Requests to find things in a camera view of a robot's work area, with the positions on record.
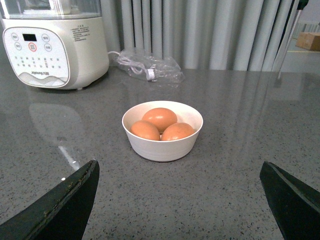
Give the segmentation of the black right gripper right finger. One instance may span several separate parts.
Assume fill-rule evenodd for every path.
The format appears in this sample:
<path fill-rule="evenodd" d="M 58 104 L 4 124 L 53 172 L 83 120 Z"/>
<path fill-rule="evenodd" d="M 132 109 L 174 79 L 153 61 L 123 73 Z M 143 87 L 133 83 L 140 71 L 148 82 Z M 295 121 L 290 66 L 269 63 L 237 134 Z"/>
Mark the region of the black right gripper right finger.
<path fill-rule="evenodd" d="M 285 240 L 320 238 L 320 192 L 265 161 L 259 174 L 268 206 Z"/>

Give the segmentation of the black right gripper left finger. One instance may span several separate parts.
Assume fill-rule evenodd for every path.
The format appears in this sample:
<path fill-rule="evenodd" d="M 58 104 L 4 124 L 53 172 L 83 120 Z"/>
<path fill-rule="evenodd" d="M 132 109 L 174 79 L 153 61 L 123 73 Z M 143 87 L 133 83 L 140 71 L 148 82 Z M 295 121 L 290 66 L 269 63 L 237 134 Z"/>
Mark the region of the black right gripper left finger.
<path fill-rule="evenodd" d="M 2 240 L 81 240 L 97 192 L 100 166 L 91 160 L 0 226 Z"/>

